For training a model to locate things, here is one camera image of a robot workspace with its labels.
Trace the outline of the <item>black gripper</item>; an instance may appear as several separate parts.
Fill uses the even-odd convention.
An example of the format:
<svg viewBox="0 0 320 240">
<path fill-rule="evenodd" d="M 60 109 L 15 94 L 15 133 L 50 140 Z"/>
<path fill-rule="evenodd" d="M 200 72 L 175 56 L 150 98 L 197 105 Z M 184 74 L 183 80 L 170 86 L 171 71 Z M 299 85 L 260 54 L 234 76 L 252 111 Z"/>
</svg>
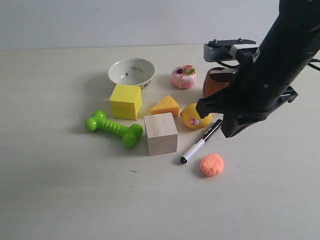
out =
<svg viewBox="0 0 320 240">
<path fill-rule="evenodd" d="M 221 130 L 234 137 L 249 126 L 264 121 L 285 103 L 292 103 L 298 93 L 279 78 L 235 78 L 228 87 L 201 98 L 196 104 L 200 118 L 210 113 L 223 114 Z"/>
</svg>

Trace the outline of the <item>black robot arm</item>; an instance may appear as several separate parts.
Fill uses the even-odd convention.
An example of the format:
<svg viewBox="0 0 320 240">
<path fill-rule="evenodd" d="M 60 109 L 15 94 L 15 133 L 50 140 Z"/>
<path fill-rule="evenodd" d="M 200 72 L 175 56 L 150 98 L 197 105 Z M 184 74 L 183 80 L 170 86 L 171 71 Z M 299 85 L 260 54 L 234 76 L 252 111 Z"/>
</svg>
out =
<svg viewBox="0 0 320 240">
<path fill-rule="evenodd" d="M 261 44 L 253 40 L 212 40 L 203 47 L 207 62 L 236 60 L 230 84 L 201 98 L 196 105 L 201 118 L 223 115 L 226 138 L 264 121 L 296 91 L 291 83 L 320 49 L 320 3 L 317 0 L 282 0 L 279 13 Z"/>
</svg>

